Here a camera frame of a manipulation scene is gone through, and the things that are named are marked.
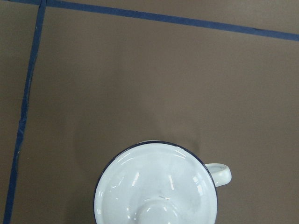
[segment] mug handle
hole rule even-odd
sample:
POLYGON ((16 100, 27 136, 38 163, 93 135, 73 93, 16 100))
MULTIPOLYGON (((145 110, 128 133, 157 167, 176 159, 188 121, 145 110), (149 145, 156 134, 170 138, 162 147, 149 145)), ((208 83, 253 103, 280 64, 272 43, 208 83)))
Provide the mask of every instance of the mug handle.
POLYGON ((232 174, 228 166, 220 163, 209 163, 205 165, 212 175, 216 187, 228 184, 231 181, 232 174))

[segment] tape strip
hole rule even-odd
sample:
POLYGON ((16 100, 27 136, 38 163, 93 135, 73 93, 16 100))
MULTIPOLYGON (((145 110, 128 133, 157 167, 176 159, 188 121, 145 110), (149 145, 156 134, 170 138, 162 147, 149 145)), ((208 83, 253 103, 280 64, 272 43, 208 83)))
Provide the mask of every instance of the tape strip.
MULTIPOLYGON (((37 0, 10 0, 10 1, 28 3, 28 4, 39 4, 36 3, 39 2, 37 0)), ((232 25, 232 24, 221 23, 221 22, 189 19, 185 17, 178 17, 178 16, 171 16, 171 15, 138 12, 138 11, 127 10, 127 9, 86 5, 86 4, 58 1, 58 0, 47 0, 47 6, 73 9, 78 11, 86 11, 92 13, 125 16, 125 17, 152 20, 152 21, 168 22, 168 23, 175 23, 175 24, 194 26, 194 27, 218 29, 218 30, 236 32, 236 33, 266 36, 266 37, 291 40, 291 41, 299 41, 299 34, 279 32, 279 31, 266 30, 266 29, 257 29, 252 27, 238 26, 238 25, 232 25)))
POLYGON ((29 104, 30 87, 31 87, 33 70, 34 70, 34 66, 36 63, 39 43, 40 43, 41 34, 42 34, 45 9, 46 9, 46 0, 41 0, 40 6, 39 6, 38 12, 37 12, 36 28, 34 31, 31 53, 30 53, 30 58, 29 58, 29 63, 28 63, 24 95, 23 95, 23 101, 22 101, 22 106, 21 106, 21 118, 19 121, 19 128, 18 128, 17 138, 16 138, 16 142, 15 142, 13 164, 11 167, 3 224, 10 223, 12 211, 13 211, 15 187, 16 187, 16 182, 17 182, 17 177, 18 177, 18 159, 19 159, 19 153, 21 150, 21 145, 24 140, 24 132, 25 132, 25 128, 26 128, 27 112, 28 112, 28 104, 29 104))

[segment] blue tape line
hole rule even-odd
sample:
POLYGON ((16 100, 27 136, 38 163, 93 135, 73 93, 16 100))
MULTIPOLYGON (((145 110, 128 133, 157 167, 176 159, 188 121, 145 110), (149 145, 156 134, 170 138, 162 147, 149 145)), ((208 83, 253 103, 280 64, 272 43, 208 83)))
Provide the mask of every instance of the blue tape line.
POLYGON ((80 11, 93 12, 93 13, 125 16, 125 17, 152 20, 152 21, 168 22, 168 23, 182 24, 182 25, 194 26, 194 27, 218 29, 218 30, 224 30, 224 31, 273 37, 273 38, 292 40, 292 41, 299 41, 299 34, 278 32, 278 31, 272 31, 272 30, 261 30, 261 29, 251 28, 251 27, 237 26, 237 25, 226 24, 226 23, 221 23, 221 22, 189 19, 189 18, 177 17, 177 16, 171 16, 171 15, 138 12, 138 11, 133 11, 133 10, 110 8, 110 7, 103 7, 103 6, 94 6, 94 5, 85 5, 85 4, 57 1, 57 0, 48 0, 47 6, 80 10, 80 11))
POLYGON ((15 142, 13 164, 11 167, 3 224, 10 223, 12 211, 13 211, 15 187, 16 187, 16 182, 17 182, 17 177, 18 177, 18 159, 19 159, 19 153, 21 150, 21 145, 24 140, 24 131, 26 128, 26 121, 27 121, 30 87, 31 87, 33 70, 34 70, 34 66, 36 63, 39 43, 40 43, 41 34, 42 34, 45 10, 46 10, 46 0, 41 0, 40 6, 39 6, 38 12, 37 12, 36 28, 34 31, 31 53, 30 53, 30 58, 29 58, 29 63, 28 63, 27 77, 26 77, 23 101, 22 101, 22 106, 21 106, 21 118, 19 121, 19 128, 18 128, 17 138, 16 138, 16 142, 15 142))

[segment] blue tape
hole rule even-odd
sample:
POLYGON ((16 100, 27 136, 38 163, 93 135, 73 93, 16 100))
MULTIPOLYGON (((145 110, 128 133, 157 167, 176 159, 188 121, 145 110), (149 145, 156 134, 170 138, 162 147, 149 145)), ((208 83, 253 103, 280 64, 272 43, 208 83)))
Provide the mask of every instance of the blue tape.
POLYGON ((175 23, 175 24, 194 26, 194 27, 225 30, 225 31, 237 32, 237 33, 273 37, 273 38, 279 38, 279 39, 285 39, 285 40, 291 40, 291 41, 299 41, 298 34, 278 32, 278 31, 272 31, 272 30, 262 30, 262 29, 256 29, 256 28, 251 28, 251 27, 226 24, 226 23, 221 23, 221 22, 196 20, 196 19, 189 19, 189 18, 184 18, 184 17, 171 16, 171 15, 138 12, 138 11, 133 11, 133 10, 110 8, 110 7, 103 7, 103 6, 94 6, 94 5, 85 5, 85 4, 57 1, 57 0, 48 0, 47 6, 80 10, 80 11, 93 12, 93 13, 125 16, 125 17, 152 20, 152 21, 168 22, 168 23, 175 23))
POLYGON ((31 53, 30 53, 30 58, 29 58, 29 63, 28 63, 24 95, 23 95, 23 101, 22 101, 22 106, 21 106, 21 118, 19 121, 19 128, 18 128, 17 138, 16 138, 16 142, 15 142, 13 164, 11 167, 3 224, 10 223, 12 211, 13 211, 15 187, 16 187, 16 182, 17 182, 17 177, 18 177, 18 159, 19 159, 19 153, 21 150, 21 145, 24 140, 24 131, 26 128, 26 121, 27 121, 30 87, 31 87, 33 70, 34 70, 34 66, 36 63, 39 43, 40 43, 41 34, 42 34, 45 9, 46 9, 46 0, 41 0, 40 6, 39 6, 38 12, 37 12, 36 28, 34 31, 31 53))

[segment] enamel mug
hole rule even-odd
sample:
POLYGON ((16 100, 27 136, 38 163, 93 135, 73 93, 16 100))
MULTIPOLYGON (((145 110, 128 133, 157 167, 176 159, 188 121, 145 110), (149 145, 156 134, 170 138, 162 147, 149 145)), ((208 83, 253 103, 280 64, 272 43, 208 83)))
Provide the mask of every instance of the enamel mug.
POLYGON ((133 145, 102 172, 94 193, 97 224, 214 224, 216 187, 231 180, 228 166, 204 164, 164 141, 133 145))

